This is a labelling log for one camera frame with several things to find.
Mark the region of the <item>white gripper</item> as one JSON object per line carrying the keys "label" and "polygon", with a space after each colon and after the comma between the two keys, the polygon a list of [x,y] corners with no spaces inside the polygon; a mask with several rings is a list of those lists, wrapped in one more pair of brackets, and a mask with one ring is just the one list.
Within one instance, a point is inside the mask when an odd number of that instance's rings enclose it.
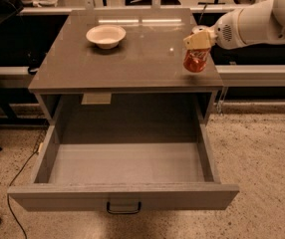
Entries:
{"label": "white gripper", "polygon": [[242,48],[247,45],[248,21],[243,9],[236,9],[222,15],[211,27],[214,37],[207,31],[208,26],[197,25],[191,35],[183,39],[187,50],[209,49],[215,43],[226,50]]}

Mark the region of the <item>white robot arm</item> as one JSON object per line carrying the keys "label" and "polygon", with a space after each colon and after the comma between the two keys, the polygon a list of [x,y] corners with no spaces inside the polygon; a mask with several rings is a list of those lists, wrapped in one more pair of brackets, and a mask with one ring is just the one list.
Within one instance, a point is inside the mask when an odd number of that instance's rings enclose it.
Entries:
{"label": "white robot arm", "polygon": [[285,0],[264,0],[221,16],[211,27],[194,27],[187,50],[214,45],[232,50],[257,44],[285,45]]}

